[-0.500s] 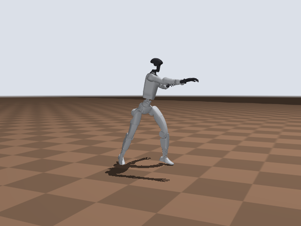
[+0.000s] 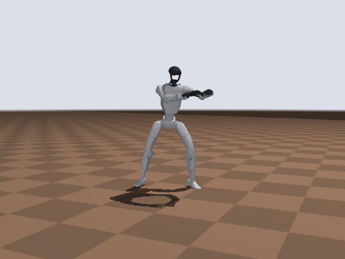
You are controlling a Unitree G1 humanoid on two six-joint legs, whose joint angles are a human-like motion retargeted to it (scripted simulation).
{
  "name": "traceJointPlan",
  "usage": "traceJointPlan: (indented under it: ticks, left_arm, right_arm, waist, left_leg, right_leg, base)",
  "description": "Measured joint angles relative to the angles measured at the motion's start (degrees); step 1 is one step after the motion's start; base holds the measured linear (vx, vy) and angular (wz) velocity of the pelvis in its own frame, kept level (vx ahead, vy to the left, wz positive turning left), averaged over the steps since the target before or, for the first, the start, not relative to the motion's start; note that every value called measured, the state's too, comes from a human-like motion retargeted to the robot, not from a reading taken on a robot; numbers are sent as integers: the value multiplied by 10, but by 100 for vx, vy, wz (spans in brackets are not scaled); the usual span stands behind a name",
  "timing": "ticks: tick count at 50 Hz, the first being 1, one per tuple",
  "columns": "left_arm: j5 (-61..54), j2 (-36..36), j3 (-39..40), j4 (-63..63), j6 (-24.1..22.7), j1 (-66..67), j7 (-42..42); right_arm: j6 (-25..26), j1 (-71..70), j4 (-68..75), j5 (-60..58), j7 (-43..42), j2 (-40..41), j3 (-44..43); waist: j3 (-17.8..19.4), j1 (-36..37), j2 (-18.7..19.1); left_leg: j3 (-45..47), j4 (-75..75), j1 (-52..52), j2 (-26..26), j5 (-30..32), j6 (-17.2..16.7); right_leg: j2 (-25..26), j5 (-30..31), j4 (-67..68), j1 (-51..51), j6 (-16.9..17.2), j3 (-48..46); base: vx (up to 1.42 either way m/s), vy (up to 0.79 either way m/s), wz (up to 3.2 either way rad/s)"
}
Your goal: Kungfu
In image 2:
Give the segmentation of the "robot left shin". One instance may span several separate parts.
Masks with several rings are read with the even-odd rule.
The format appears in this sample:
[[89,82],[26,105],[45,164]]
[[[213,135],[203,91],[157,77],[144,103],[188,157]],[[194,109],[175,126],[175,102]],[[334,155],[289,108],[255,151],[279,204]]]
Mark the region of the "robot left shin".
[[196,155],[194,154],[191,160],[186,160],[187,169],[189,172],[190,182],[195,181],[195,170],[196,170]]

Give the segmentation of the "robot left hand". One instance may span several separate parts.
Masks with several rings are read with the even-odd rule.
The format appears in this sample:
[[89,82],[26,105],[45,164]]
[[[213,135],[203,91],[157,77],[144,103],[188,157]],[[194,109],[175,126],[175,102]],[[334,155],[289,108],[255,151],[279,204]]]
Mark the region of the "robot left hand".
[[213,91],[208,89],[208,90],[205,90],[204,92],[202,92],[202,94],[203,94],[203,96],[204,96],[204,94],[205,94],[205,96],[206,95],[211,95],[211,94],[213,94]]

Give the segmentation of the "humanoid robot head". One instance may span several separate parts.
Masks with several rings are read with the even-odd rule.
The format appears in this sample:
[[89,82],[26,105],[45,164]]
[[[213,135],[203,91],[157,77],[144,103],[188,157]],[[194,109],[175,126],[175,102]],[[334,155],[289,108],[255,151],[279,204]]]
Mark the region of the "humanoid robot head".
[[[181,77],[181,70],[177,67],[177,66],[172,66],[170,69],[169,69],[169,73],[170,73],[170,78],[171,78],[171,81],[170,83],[172,83],[172,85],[169,85],[170,86],[173,86],[173,87],[176,87],[178,85],[176,85],[176,83],[179,81],[180,77]],[[179,75],[179,78],[176,80],[176,79],[172,79],[172,75],[175,76],[175,75]]]

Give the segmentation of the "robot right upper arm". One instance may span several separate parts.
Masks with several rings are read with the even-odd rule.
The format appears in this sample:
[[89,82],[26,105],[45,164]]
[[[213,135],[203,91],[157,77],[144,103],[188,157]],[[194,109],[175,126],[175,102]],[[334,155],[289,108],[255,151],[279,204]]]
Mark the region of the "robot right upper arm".
[[163,85],[158,85],[155,92],[158,93],[164,103],[168,104],[171,102],[170,100],[163,100],[163,97],[166,95]]

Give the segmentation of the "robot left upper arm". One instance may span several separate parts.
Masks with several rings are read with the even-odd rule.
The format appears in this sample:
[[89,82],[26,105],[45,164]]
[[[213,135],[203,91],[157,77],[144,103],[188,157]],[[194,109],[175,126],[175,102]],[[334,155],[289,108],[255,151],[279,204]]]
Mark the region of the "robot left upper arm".
[[[193,88],[190,88],[189,86],[187,86],[187,85],[185,85],[185,86],[183,86],[183,89],[184,89],[184,92],[183,93],[186,93],[186,92],[191,92],[191,91],[196,91],[195,89],[193,89]],[[198,96],[199,96],[199,99],[200,100],[204,100],[205,99],[205,97],[202,97],[200,94],[197,94]]]

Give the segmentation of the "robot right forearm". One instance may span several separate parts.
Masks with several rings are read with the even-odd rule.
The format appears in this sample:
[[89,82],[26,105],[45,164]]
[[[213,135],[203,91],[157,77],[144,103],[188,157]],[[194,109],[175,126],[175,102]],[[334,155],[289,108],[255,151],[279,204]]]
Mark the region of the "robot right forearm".
[[170,100],[171,102],[178,101],[178,100],[186,100],[187,97],[182,97],[182,94],[165,95],[163,97],[163,100]]

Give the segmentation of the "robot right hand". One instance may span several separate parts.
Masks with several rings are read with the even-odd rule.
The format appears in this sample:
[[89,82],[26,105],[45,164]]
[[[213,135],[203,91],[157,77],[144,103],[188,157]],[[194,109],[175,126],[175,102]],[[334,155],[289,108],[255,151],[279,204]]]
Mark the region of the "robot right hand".
[[199,97],[197,94],[200,94],[200,95],[203,97],[202,92],[199,91],[199,90],[191,91],[191,92],[189,92],[189,93],[188,93],[188,92],[183,93],[183,94],[182,94],[182,97],[187,97],[187,98],[192,97],[192,96]]

